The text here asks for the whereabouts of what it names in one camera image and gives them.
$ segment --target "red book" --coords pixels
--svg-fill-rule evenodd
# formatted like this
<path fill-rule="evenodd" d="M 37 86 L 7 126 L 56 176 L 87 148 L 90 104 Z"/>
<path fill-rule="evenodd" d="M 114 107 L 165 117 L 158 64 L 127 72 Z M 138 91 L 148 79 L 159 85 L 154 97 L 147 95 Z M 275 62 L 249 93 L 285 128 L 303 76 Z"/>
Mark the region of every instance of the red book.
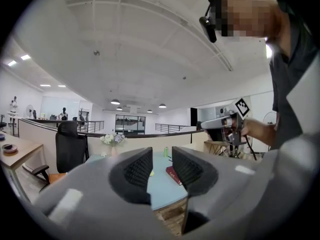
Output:
<path fill-rule="evenodd" d="M 174 181 L 175 181 L 176 183 L 178 183 L 179 185 L 182 185 L 182 183 L 181 183 L 180 179 L 178 178 L 178 175 L 177 175 L 177 173 L 175 172 L 173 166 L 167 167 L 167 168 L 165 169 L 165 171 L 166 171 L 167 174 L 170 175 L 170 177 L 171 177 L 172 179 L 174 179 Z"/>

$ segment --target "light blue desk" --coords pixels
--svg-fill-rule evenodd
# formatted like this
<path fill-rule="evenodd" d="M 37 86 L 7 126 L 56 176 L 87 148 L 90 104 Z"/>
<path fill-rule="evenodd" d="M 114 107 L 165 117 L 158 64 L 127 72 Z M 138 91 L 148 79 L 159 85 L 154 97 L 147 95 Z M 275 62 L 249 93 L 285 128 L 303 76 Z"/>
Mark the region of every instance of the light blue desk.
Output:
<path fill-rule="evenodd" d="M 86 163 L 103 158 L 100 155 L 91 155 Z M 166 168 L 172 166 L 172 162 L 169 159 L 164 157 L 162 152 L 153 153 L 154 175 L 149 177 L 147 186 L 147 192 L 151 195 L 152 210 L 158 210 L 187 197 L 187 191 L 184 186 L 178 185 L 166 172 Z"/>

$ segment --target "flower vase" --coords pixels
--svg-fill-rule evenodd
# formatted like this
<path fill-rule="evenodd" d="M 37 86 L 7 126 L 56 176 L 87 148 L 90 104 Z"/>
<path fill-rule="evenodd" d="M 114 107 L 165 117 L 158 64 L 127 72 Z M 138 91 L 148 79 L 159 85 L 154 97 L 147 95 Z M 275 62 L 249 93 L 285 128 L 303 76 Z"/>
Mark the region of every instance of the flower vase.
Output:
<path fill-rule="evenodd" d="M 116 150 L 116 147 L 115 146 L 111 147 L 111 156 L 114 157 L 114 156 L 117 156 L 117 155 L 118 155 L 118 152 Z"/>

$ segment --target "office chair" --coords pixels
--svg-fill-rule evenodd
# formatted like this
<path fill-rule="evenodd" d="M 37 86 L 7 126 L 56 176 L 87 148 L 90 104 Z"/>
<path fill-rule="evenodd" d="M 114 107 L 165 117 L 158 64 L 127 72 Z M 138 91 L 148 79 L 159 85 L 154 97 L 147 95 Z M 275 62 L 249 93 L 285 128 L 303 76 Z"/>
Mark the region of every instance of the office chair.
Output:
<path fill-rule="evenodd" d="M 5 117 L 5 115 L 2 114 L 2 115 L 1 115 L 1 122 L 0 122 L 0 132 L 6 133 L 5 131 L 3 131 L 3 128 L 7 126 L 7 123 L 6 123 L 6 122 L 2 122 L 3 119 L 4 119 L 4 117 Z"/>
<path fill-rule="evenodd" d="M 89 158 L 87 138 L 78 135 L 77 126 L 76 122 L 62 122 L 55 135 L 56 168 L 60 174 L 67 173 L 83 164 L 84 156 L 86 160 Z M 50 179 L 50 175 L 46 173 L 47 169 L 49 169 L 49 166 L 45 164 L 34 169 L 32 174 L 35 176 L 42 174 L 47 185 L 49 185 L 53 181 Z"/>

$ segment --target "ceiling light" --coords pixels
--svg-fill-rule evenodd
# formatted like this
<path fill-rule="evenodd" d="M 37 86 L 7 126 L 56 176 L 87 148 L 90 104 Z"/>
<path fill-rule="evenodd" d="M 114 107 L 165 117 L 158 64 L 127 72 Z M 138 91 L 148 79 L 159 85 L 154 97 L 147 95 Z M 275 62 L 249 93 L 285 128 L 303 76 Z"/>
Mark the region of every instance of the ceiling light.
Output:
<path fill-rule="evenodd" d="M 27 59 L 30 59 L 30 56 L 28 54 L 21 56 L 21 59 L 23 59 L 24 61 Z"/>
<path fill-rule="evenodd" d="M 266 58 L 267 59 L 269 59 L 269 58 L 271 58 L 271 56 L 272 56 L 272 50 L 271 50 L 271 48 L 269 47 L 269 45 L 265 45 L 265 50 L 266 50 Z"/>
<path fill-rule="evenodd" d="M 17 62 L 13 60 L 13 61 L 11 61 L 11 62 L 8 63 L 8 66 L 11 67 L 12 65 L 14 65 L 14 64 L 16 64 L 16 63 L 17 63 Z"/>
<path fill-rule="evenodd" d="M 111 104 L 120 105 L 120 101 L 114 98 L 113 100 L 111 100 Z"/>

